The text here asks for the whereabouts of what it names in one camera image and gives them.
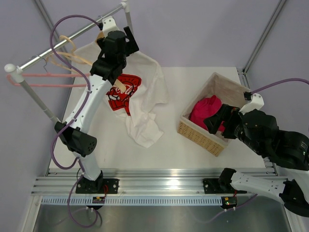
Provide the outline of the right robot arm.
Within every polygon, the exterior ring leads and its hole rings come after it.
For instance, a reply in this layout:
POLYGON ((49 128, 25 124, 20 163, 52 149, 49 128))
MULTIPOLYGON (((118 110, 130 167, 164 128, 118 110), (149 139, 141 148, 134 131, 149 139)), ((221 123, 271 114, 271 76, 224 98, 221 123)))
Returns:
POLYGON ((218 186, 224 192, 246 191, 280 202, 290 212, 309 216, 309 139, 295 131, 280 130, 274 116, 253 109, 242 112, 223 104, 219 111, 204 119, 208 132, 220 126, 226 139, 238 139, 262 158, 285 169, 291 180, 272 181, 224 168, 218 186))

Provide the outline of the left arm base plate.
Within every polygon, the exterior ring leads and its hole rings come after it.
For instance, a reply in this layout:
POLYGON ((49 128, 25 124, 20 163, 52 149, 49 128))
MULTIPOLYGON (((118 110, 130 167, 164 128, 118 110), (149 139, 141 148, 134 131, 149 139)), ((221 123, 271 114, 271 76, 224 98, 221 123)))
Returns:
POLYGON ((90 181, 82 178, 76 187, 77 194, 117 194, 119 189, 119 179, 99 178, 96 181, 90 181))

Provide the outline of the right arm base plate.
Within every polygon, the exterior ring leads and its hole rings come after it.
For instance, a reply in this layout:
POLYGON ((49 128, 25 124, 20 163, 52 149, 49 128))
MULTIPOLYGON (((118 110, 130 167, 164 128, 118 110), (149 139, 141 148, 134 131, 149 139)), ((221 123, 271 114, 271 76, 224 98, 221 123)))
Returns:
POLYGON ((245 194, 247 191, 235 190, 232 187, 221 187, 218 178, 204 178, 202 180, 205 194, 245 194))

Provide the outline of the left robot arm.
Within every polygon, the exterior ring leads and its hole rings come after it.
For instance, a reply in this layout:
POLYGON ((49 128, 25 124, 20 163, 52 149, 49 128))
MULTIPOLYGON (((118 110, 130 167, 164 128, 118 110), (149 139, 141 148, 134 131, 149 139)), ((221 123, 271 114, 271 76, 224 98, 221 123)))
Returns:
POLYGON ((64 123, 55 124, 57 137, 73 153, 74 162, 81 168, 76 193, 99 193, 106 189, 103 172, 94 155, 97 139, 88 131, 104 96, 123 73, 126 58, 139 50, 130 27, 110 31, 97 43, 101 52, 90 69, 80 100, 64 123))

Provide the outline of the wooden hanger with metal hook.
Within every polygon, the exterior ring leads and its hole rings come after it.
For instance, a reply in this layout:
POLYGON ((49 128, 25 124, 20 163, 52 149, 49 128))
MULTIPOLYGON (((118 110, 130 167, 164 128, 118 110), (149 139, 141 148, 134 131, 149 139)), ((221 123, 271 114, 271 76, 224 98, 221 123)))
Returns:
POLYGON ((96 74, 102 77, 103 80, 109 81, 112 85, 117 86, 122 92, 126 90, 124 84, 118 80, 118 77, 123 73, 123 69, 126 66, 125 63, 108 63, 101 58, 101 41, 104 38, 97 38, 96 44, 100 48, 100 53, 97 60, 92 65, 91 74, 96 74))

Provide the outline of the white printed t shirt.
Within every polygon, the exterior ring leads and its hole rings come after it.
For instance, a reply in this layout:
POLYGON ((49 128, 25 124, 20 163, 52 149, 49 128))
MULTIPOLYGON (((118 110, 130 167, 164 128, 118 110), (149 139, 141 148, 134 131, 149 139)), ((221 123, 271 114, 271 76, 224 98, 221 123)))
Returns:
POLYGON ((145 148, 151 147, 163 135, 155 122, 152 109, 168 102, 168 89, 158 62, 138 51, 126 59, 126 67, 118 80, 125 85, 122 92, 112 88, 104 96, 108 109, 126 123, 129 136, 145 148))

